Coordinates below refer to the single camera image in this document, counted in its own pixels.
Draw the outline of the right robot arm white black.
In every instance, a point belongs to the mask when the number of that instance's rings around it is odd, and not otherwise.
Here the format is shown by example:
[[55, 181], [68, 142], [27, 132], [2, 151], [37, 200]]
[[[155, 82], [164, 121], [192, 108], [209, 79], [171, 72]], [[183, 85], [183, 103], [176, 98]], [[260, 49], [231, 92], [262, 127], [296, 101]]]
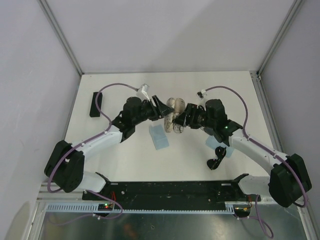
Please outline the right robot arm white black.
[[262, 195], [287, 208], [299, 198], [307, 198], [312, 183], [303, 158], [279, 152], [245, 135], [243, 126], [228, 119], [221, 100], [210, 99], [205, 106], [189, 103], [173, 122], [191, 129], [202, 128], [219, 143], [240, 151], [265, 170], [267, 176], [248, 174], [233, 185], [230, 194], [235, 200], [242, 201], [251, 194]]

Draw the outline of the patterned glasses case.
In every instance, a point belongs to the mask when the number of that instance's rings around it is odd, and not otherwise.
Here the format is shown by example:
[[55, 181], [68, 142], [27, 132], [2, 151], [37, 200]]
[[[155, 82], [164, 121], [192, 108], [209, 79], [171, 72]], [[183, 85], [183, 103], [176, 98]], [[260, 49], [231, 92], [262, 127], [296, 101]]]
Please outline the patterned glasses case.
[[185, 110], [186, 104], [182, 98], [170, 97], [166, 105], [173, 108], [173, 112], [166, 115], [164, 118], [164, 131], [166, 133], [174, 132], [176, 134], [181, 134], [184, 131], [184, 127], [174, 123], [174, 120]]

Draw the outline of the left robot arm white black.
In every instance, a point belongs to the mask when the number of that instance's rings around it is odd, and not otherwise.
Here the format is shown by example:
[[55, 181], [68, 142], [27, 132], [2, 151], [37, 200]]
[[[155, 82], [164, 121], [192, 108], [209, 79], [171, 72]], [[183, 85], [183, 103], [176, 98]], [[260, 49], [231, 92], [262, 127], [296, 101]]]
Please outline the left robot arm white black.
[[100, 200], [105, 200], [111, 193], [108, 180], [98, 172], [85, 171], [86, 161], [127, 140], [140, 123], [163, 119], [173, 111], [172, 107], [165, 105], [155, 95], [151, 100], [130, 97], [119, 115], [111, 122], [109, 129], [79, 143], [59, 141], [46, 164], [44, 174], [59, 190], [66, 193], [82, 189], [93, 192]]

